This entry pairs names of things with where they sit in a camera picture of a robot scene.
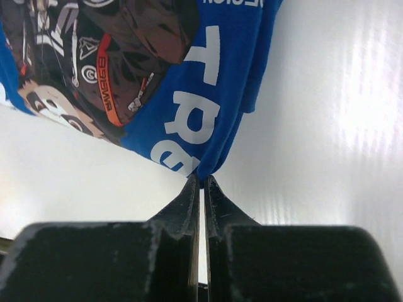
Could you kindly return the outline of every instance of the folded shirt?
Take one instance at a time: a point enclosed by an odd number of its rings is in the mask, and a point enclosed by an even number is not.
[[[0,0],[0,103],[201,180],[254,105],[282,0]]]

